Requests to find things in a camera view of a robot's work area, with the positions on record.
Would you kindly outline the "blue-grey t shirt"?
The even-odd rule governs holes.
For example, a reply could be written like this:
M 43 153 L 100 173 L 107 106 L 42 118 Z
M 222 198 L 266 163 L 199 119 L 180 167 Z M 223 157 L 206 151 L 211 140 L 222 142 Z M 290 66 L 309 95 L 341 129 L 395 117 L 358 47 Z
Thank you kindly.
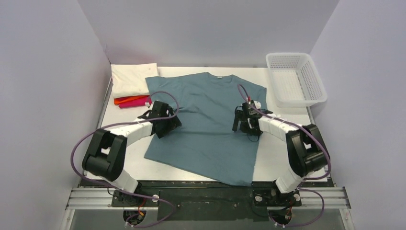
M 267 90 L 235 75 L 208 72 L 146 79 L 153 100 L 179 107 L 182 125 L 163 138 L 153 137 L 144 155 L 228 185 L 252 183 L 259 142 L 232 130 L 234 110 L 243 103 L 242 85 L 266 108 Z

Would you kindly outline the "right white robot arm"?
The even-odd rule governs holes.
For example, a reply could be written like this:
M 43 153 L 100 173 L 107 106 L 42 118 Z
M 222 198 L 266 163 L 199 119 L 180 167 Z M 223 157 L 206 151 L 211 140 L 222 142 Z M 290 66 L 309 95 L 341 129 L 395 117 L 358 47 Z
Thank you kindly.
M 321 133 L 316 125 L 299 125 L 260 109 L 259 102 L 244 102 L 234 109 L 232 130 L 247 136 L 260 137 L 268 133 L 286 143 L 288 167 L 272 184 L 267 204 L 274 207 L 299 202 L 298 187 L 312 173 L 330 162 Z

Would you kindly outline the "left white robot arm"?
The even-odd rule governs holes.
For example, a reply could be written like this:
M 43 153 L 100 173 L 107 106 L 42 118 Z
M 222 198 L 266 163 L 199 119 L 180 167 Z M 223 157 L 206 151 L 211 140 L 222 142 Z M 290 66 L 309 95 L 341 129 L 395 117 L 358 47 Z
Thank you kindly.
M 162 138 L 181 126 L 169 104 L 155 101 L 151 109 L 133 122 L 111 130 L 97 129 L 82 160 L 82 168 L 125 191 L 124 200 L 137 206 L 142 202 L 143 193 L 137 189 L 139 182 L 124 169 L 127 147 L 149 136 Z

